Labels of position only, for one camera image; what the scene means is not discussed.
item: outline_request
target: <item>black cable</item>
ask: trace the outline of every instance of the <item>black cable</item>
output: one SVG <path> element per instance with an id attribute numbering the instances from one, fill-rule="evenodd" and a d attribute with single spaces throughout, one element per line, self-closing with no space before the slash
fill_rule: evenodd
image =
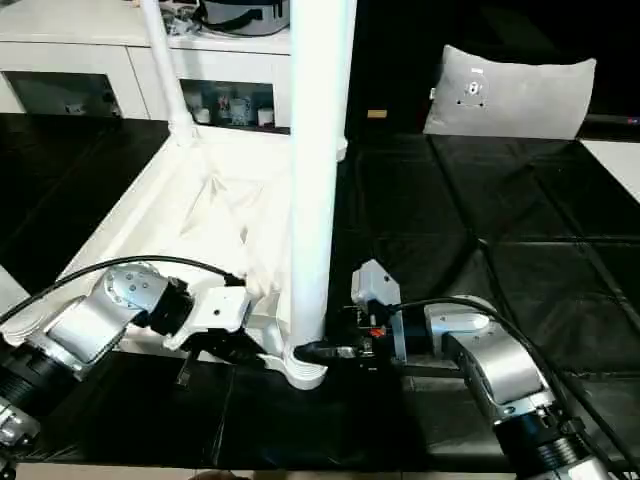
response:
<path id="1" fill-rule="evenodd" d="M 88 275 L 89 273 L 96 272 L 98 270 L 102 270 L 103 268 L 113 267 L 115 265 L 122 265 L 123 263 L 132 263 L 132 262 L 167 262 L 167 263 L 181 263 L 183 265 L 189 265 L 191 267 L 199 268 L 201 270 L 206 270 L 211 273 L 215 273 L 216 275 L 220 275 L 224 278 L 225 285 L 229 286 L 242 286 L 245 284 L 244 280 L 236 277 L 235 275 L 225 272 L 221 268 L 214 267 L 213 265 L 208 265 L 206 263 L 198 262 L 197 260 L 191 260 L 189 258 L 181 258 L 181 257 L 173 257 L 168 255 L 133 255 L 130 257 L 120 257 L 113 258 L 111 260 L 105 260 L 104 262 L 96 263 L 94 265 L 89 265 L 88 267 L 81 268 L 69 275 L 62 277 L 52 283 L 50 286 L 45 288 L 44 290 L 39 291 L 38 293 L 30 296 L 29 298 L 23 300 L 18 303 L 16 306 L 10 308 L 8 311 L 0 315 L 0 325 L 5 323 L 10 318 L 16 316 L 18 313 L 22 312 L 24 309 L 30 307 L 38 300 L 46 297 L 54 290 L 57 290 L 68 283 L 77 280 L 80 277 Z"/>
<path id="2" fill-rule="evenodd" d="M 425 300 L 418 300 L 415 302 L 407 302 L 400 303 L 397 305 L 389 305 L 389 309 L 392 313 L 398 312 L 400 310 L 406 310 L 408 308 L 414 307 L 424 307 L 427 305 L 441 304 L 441 303 L 450 303 L 455 305 L 463 305 L 467 307 L 474 308 L 485 315 L 494 318 L 505 331 L 514 337 L 518 342 L 522 344 L 522 346 L 527 350 L 531 358 L 535 362 L 535 364 L 540 369 L 542 375 L 549 382 L 549 386 L 551 391 L 556 396 L 556 399 L 560 403 L 561 408 L 569 413 L 570 408 L 568 403 L 566 402 L 565 396 L 562 392 L 561 385 L 564 387 L 575 397 L 575 399 L 580 403 L 580 405 L 585 409 L 587 414 L 593 419 L 593 421 L 598 425 L 598 427 L 602 430 L 602 432 L 607 436 L 607 438 L 611 441 L 611 443 L 615 446 L 615 448 L 620 452 L 623 458 L 628 463 L 631 470 L 640 476 L 640 465 L 636 462 L 635 458 L 631 454 L 629 447 L 627 447 L 624 441 L 618 436 L 618 434 L 611 428 L 611 426 L 605 421 L 604 418 L 598 413 L 598 411 L 593 407 L 591 402 L 587 400 L 584 396 L 583 392 L 578 388 L 575 383 L 569 378 L 569 376 L 562 371 L 553 361 L 546 358 L 545 355 L 541 352 L 541 350 L 527 337 L 519 328 L 517 328 L 513 323 L 507 320 L 504 316 L 500 315 L 497 311 L 495 311 L 491 307 L 487 307 L 486 305 L 479 303 L 477 301 L 468 299 L 468 298 L 460 298 L 460 297 L 442 297 L 442 298 L 430 298 Z M 595 446 L 594 442 L 591 441 L 586 435 L 581 435 L 582 440 L 591 447 L 591 450 L 594 454 L 598 453 L 598 457 L 601 457 L 600 460 L 603 461 L 607 465 L 608 468 L 613 467 L 613 462 L 608 458 L 605 454 L 602 456 L 602 451 L 599 447 Z M 616 468 L 612 471 L 617 478 L 626 479 L 627 477 L 624 473 L 619 472 Z"/>

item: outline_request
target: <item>white cabinet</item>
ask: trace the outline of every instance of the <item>white cabinet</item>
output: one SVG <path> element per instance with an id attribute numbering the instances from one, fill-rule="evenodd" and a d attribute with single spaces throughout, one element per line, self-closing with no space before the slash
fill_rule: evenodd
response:
<path id="1" fill-rule="evenodd" d="M 0 112 L 100 111 L 112 94 L 124 118 L 149 118 L 124 46 L 0 42 L 0 72 Z"/>
<path id="2" fill-rule="evenodd" d="M 128 51 L 149 117 L 166 120 L 166 105 L 151 50 L 130 47 Z M 263 98 L 265 90 L 268 91 L 270 100 L 263 102 L 272 103 L 275 126 L 291 125 L 290 56 L 185 49 L 172 49 L 172 55 L 176 74 L 181 80 L 210 83 L 211 90 L 216 86 L 226 88 L 235 84 L 241 90 L 253 89 Z M 183 81 L 183 89 L 188 84 L 195 86 L 193 82 Z M 210 106 L 206 100 L 204 103 L 205 107 Z"/>

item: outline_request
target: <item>black mat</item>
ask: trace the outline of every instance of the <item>black mat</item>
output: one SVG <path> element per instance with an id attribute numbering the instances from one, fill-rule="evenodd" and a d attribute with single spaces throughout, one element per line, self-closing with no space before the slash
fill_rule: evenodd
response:
<path id="1" fill-rule="evenodd" d="M 161 128 L 144 125 L 136 128 L 160 141 Z M 87 158 L 78 170 L 86 176 L 77 177 L 84 188 L 100 192 L 100 183 L 112 174 L 126 183 L 126 175 L 107 168 L 110 161 L 124 161 L 123 150 L 112 155 L 104 150 L 97 158 L 107 170 L 92 175 L 88 157 L 72 149 L 85 150 L 45 133 L 31 140 L 34 150 L 22 154 L 28 158 L 15 157 L 14 163 L 26 165 L 24 178 L 31 178 L 30 161 L 60 149 L 71 158 Z M 86 151 L 104 145 L 96 135 L 87 129 Z M 111 130 L 108 135 L 118 137 Z M 8 137 L 0 138 L 11 151 Z M 138 169 L 149 159 L 145 148 L 139 146 L 128 159 Z M 51 188 L 43 178 L 40 192 Z M 67 178 L 71 182 L 76 175 Z M 29 185 L 20 188 L 29 191 Z M 70 226 L 65 235 L 73 230 L 82 239 L 73 248 L 60 244 L 59 252 L 49 250 L 43 268 L 31 262 L 23 270 L 20 262 L 10 265 L 35 286 L 55 276 L 100 216 L 99 209 L 90 219 L 88 212 L 76 216 L 72 209 L 47 210 L 47 202 L 29 200 L 25 193 L 17 208 L 48 211 L 49 222 L 55 215 L 68 217 L 62 220 Z M 96 199 L 103 201 L 108 210 L 109 201 Z M 423 136 L 360 141 L 339 166 L 329 315 L 349 302 L 351 272 L 372 257 L 400 282 L 405 300 L 446 293 L 482 296 L 582 382 L 640 456 L 640 289 L 634 268 L 640 262 L 639 208 L 577 143 Z M 31 231 L 43 232 L 42 217 L 30 218 Z M 36 242 L 37 236 L 29 233 L 23 241 Z M 408 317 L 421 321 L 420 312 Z M 411 340 L 420 350 L 422 339 Z M 184 389 L 174 385 L 180 366 L 173 359 L 110 355 L 48 421 L 29 460 L 509 470 L 455 370 L 434 369 L 428 378 L 332 371 L 317 390 L 300 392 L 274 372 L 211 364 L 198 364 Z M 601 433 L 593 433 L 611 451 Z"/>

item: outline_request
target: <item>white shelf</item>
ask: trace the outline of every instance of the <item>white shelf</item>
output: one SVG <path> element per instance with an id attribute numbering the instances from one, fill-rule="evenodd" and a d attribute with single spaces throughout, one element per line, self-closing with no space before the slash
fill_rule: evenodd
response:
<path id="1" fill-rule="evenodd" d="M 123 0 L 19 0 L 0 8 L 0 42 L 148 47 L 142 12 Z M 171 37 L 172 48 L 289 55 L 289 29 L 275 35 Z"/>

